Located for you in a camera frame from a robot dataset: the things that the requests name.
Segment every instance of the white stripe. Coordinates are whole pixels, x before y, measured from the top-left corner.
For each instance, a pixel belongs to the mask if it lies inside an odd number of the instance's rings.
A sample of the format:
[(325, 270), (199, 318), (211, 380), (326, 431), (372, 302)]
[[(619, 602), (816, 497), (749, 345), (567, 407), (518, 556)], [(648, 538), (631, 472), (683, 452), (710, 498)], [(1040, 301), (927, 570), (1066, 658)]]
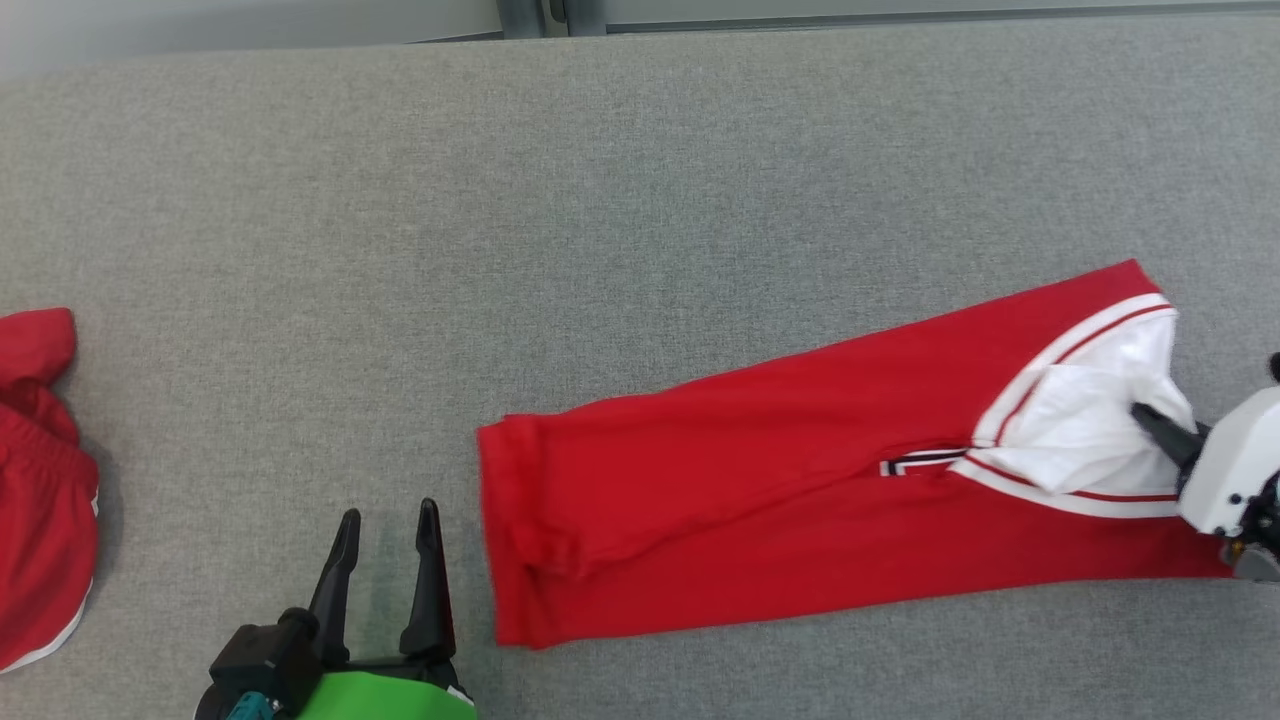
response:
[(1000, 473), (993, 473), (968, 459), (957, 460), (950, 468), (952, 473), (959, 473), (972, 480), (977, 480), (988, 488), (1028, 500), (1037, 505), (1044, 505), (1055, 510), (1075, 512), (1078, 515), (1093, 515), (1094, 518), (1172, 518), (1178, 515), (1178, 502), (1172, 500), (1153, 500), (1151, 502), (1111, 502), (1107, 500), (1094, 500), (1078, 495), (1053, 495), (1044, 492), (1036, 486), (1028, 486), (1011, 480)]
[[(1032, 361), (1018, 373), (1012, 382), (1010, 382), (1009, 386), (1005, 387), (1004, 392), (1000, 393), (1000, 397), (996, 398), (996, 402), (992, 404), (986, 413), (983, 413), (982, 418), (978, 420), (978, 427), (973, 430), (973, 446), (993, 447), (996, 445), (996, 436), (1000, 434), (1000, 427), (1005, 423), (1005, 418), (1007, 418), (1018, 407), (1018, 404), (1023, 401), (1027, 392), (1034, 387), (1036, 380), (1039, 379), (1044, 368), (1057, 363), (1069, 350), (1125, 315), (1132, 315), (1152, 307), (1160, 307), (1161, 305), (1169, 305), (1169, 300), (1158, 292), (1130, 297), (1129, 300), (1116, 302), (1106, 310), (1094, 313), (1074, 328), (1059, 336), (1057, 340), (1051, 342), (1048, 347), (1042, 350), (1039, 355), (1033, 357)], [(1171, 307), (1167, 313), (1171, 315), (1178, 314), (1176, 310)], [(1143, 319), (1148, 319), (1149, 316), (1151, 315), (1143, 315)]]
[[(88, 582), (88, 587), (90, 588), (93, 587), (93, 580)], [(86, 602), (88, 602), (88, 591), (84, 592), (84, 600), (81, 601), (81, 607), (79, 607), (79, 610), (76, 611), (76, 616), (72, 618), (72, 621), (68, 623), (65, 628), (63, 628), (63, 632), (58, 633), (58, 637), (54, 638), (52, 642), (50, 642), (45, 647), (33, 650), (33, 651), (28, 652), (27, 655), (23, 655), (13, 665), (10, 665), (8, 667), (0, 667), (0, 675), (8, 673), (9, 670), (17, 670), (18, 667), (22, 667), (23, 665), (31, 665), (32, 662), (35, 662), (37, 660), (41, 660), (44, 657), (49, 657), (50, 655), (54, 653), (54, 651), (56, 651), (58, 648), (63, 647), (63, 643), (65, 643), (67, 639), (72, 637), (72, 633), (76, 632), (76, 625), (79, 625), (79, 619), (84, 616), (84, 603)]]

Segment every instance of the red pants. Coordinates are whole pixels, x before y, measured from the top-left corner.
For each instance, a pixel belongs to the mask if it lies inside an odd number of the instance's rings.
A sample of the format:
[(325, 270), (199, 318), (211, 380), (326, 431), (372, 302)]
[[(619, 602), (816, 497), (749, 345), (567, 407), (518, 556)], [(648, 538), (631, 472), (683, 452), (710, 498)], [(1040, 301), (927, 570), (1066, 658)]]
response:
[(0, 318), (0, 673), (58, 650), (97, 555), (97, 465), (49, 386), (76, 352), (64, 309)]
[(1056, 363), (1169, 310), (1137, 263), (479, 430), (502, 644), (1083, 579), (1225, 577), (1171, 497), (1051, 495), (978, 459)]

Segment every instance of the gray cloth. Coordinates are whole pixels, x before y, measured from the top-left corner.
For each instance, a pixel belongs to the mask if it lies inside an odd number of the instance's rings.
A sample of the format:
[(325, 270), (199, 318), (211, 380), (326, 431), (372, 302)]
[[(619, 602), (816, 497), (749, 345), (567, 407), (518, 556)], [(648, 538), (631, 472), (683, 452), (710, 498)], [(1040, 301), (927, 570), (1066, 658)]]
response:
[(1280, 588), (1235, 582), (499, 650), (472, 432), (1129, 256), (1183, 309), (1175, 375), (1212, 421), (1280, 348), (1277, 37), (965, 23), (4, 87), (0, 313), (77, 313), (61, 391), (101, 462), (102, 551), (81, 629), (0, 676), (0, 716), (187, 717), (237, 625), (306, 602), (349, 506), (349, 644), (392, 652), (424, 495), (485, 717), (1274, 716)]

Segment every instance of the wall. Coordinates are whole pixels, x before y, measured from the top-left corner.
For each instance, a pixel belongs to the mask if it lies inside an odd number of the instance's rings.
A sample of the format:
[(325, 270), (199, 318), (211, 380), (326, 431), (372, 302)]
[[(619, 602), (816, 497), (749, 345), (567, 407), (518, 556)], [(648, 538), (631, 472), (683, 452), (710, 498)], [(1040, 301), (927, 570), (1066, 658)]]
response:
[(0, 78), (151, 53), (498, 32), (493, 0), (0, 0)]

